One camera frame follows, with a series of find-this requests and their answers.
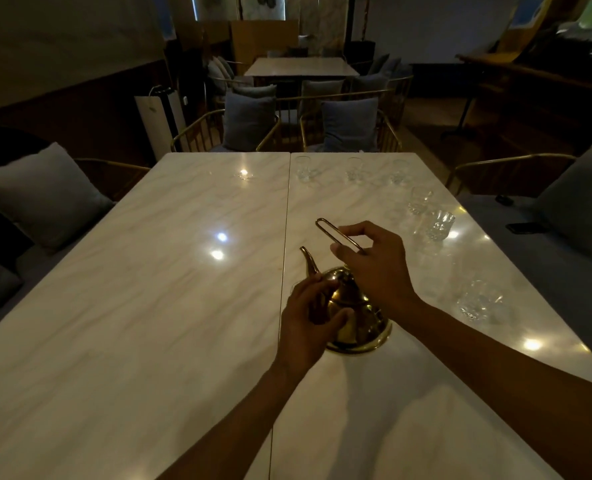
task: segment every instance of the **teapot spout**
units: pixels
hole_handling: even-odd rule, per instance
[[[305,246],[301,246],[300,251],[302,251],[303,255],[305,256],[305,261],[307,262],[307,275],[312,276],[313,274],[319,273],[320,271],[318,271],[318,266],[316,266],[316,262],[307,248]]]

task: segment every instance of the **glass cup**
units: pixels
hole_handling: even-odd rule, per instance
[[[432,241],[444,241],[449,236],[456,216],[446,210],[434,210],[429,217],[427,236]]]
[[[433,196],[433,191],[427,187],[414,187],[412,196],[409,200],[409,210],[412,214],[419,216],[426,212],[429,199]]]
[[[347,159],[347,179],[350,182],[360,182],[362,180],[362,159],[351,157]]]
[[[296,176],[301,182],[311,179],[311,158],[296,157]]]
[[[394,160],[391,162],[391,174],[389,180],[394,185],[404,184],[409,179],[409,162],[407,160]]]
[[[502,293],[487,282],[474,280],[458,300],[458,309],[471,321],[486,320],[502,302]]]

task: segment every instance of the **brass handle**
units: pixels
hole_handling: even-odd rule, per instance
[[[333,225],[331,222],[329,222],[327,219],[324,219],[323,217],[320,217],[319,219],[316,219],[316,227],[318,227],[322,232],[324,232],[325,234],[327,234],[329,237],[331,237],[332,241],[337,242],[338,244],[340,244],[341,246],[344,246],[344,244],[340,241],[338,241],[338,239],[336,239],[333,235],[331,235],[331,233],[325,229],[323,226],[320,225],[321,222],[324,222],[325,224],[327,224],[328,226],[330,226],[333,230],[335,230],[337,233],[339,233],[340,235],[342,235],[345,239],[347,239],[347,241],[351,242],[354,246],[356,246],[358,248],[358,253],[360,254],[365,254],[365,250],[362,249],[359,245],[358,242],[354,241],[351,237],[349,237],[348,235],[343,234],[342,232],[340,232],[338,230],[338,227],[336,227],[335,225]]]

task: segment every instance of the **gold teapot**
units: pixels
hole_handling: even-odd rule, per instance
[[[338,234],[343,236],[354,246],[358,252],[364,250],[351,238],[341,233],[326,219],[317,219],[316,226],[341,244],[329,231],[320,225],[326,223]],[[307,275],[319,273],[318,266],[307,248],[302,246],[300,251],[305,255],[307,262]],[[391,322],[383,317],[378,306],[372,304],[369,298],[358,288],[353,274],[347,266],[339,266],[323,273],[324,280],[338,281],[338,288],[330,294],[321,295],[310,310],[310,320],[313,322],[327,321],[342,308],[352,308],[354,313],[347,323],[338,331],[335,339],[327,344],[327,349],[348,355],[357,355],[370,352],[380,347],[389,338]]]

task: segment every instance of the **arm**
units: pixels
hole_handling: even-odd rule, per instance
[[[340,227],[373,240],[365,255],[332,244],[358,286],[420,340],[558,473],[592,478],[592,383],[506,347],[424,303],[402,239],[370,222]]]
[[[188,449],[158,480],[242,479],[296,386],[323,355],[325,344],[340,329],[350,310],[341,310],[323,325],[308,320],[308,306],[337,283],[316,274],[299,283],[281,319],[276,359],[256,387]]]

